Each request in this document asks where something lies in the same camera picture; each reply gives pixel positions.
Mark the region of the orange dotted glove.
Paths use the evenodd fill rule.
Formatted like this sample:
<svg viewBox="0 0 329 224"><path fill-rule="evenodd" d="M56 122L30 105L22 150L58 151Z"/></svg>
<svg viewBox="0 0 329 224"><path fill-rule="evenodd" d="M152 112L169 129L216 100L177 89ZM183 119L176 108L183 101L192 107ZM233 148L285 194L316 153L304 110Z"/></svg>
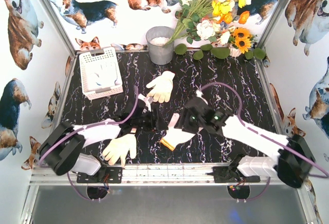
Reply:
<svg viewBox="0 0 329 224"><path fill-rule="evenodd" d="M165 147L167 147L168 149L170 149L171 151L174 151L177 145L186 143L196 135L175 128L174 126L176 125L178 119L179 119L179 114L174 113L169 122L166 135L160 139L160 143Z"/></svg>

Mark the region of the white plastic storage basket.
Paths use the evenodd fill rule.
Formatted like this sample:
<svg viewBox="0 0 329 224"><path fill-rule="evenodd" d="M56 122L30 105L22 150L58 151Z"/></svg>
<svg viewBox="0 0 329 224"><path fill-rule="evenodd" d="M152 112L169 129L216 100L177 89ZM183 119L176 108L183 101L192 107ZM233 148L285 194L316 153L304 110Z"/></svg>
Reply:
<svg viewBox="0 0 329 224"><path fill-rule="evenodd" d="M123 92L122 77L114 47L79 55L82 92L89 100Z"/></svg>

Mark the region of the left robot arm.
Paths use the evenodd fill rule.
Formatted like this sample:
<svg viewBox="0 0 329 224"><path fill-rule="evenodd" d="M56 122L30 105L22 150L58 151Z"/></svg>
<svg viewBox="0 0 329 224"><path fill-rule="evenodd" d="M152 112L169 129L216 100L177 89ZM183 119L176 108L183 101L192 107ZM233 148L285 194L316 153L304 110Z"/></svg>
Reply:
<svg viewBox="0 0 329 224"><path fill-rule="evenodd" d="M70 171L97 174L102 164L82 149L103 140L112 140L134 132L159 132L168 129L158 109L151 111L137 107L130 114L123 113L89 125L59 124L39 147L39 163L45 162L56 175Z"/></svg>

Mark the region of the white glove orange cuff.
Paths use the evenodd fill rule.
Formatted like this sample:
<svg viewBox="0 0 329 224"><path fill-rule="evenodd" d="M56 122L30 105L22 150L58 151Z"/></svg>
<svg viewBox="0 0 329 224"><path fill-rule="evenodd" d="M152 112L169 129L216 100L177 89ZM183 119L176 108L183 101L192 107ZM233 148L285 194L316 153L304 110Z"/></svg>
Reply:
<svg viewBox="0 0 329 224"><path fill-rule="evenodd" d="M92 89L101 89L115 86L117 80L114 63L95 64L91 69Z"/></svg>

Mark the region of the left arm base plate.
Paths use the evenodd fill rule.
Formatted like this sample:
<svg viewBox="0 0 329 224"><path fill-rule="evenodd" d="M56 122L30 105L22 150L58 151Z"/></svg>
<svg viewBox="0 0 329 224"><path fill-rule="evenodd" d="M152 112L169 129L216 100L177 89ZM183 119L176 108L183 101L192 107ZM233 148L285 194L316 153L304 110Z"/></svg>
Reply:
<svg viewBox="0 0 329 224"><path fill-rule="evenodd" d="M120 166L101 166L94 174L78 173L77 183L121 183L122 167Z"/></svg>

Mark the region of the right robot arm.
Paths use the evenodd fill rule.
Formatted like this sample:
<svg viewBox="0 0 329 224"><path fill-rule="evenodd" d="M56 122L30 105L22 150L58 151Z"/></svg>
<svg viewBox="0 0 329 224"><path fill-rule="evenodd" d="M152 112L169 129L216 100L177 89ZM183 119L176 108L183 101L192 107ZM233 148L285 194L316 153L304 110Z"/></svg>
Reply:
<svg viewBox="0 0 329 224"><path fill-rule="evenodd" d="M266 131L222 108L212 108L200 97L185 104L175 128L191 134L204 129L262 152L263 157L243 156L237 162L236 168L244 177L278 177L286 185L298 189L315 163L302 136L288 137Z"/></svg>

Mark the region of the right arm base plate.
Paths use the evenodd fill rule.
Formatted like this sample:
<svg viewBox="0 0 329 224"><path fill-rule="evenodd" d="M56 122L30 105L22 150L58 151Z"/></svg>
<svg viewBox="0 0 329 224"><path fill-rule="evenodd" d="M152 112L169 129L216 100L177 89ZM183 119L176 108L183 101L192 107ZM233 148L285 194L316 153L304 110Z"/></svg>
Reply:
<svg viewBox="0 0 329 224"><path fill-rule="evenodd" d="M259 176L244 176L236 167L236 165L214 166L212 172L206 173L212 176L215 183L258 183Z"/></svg>

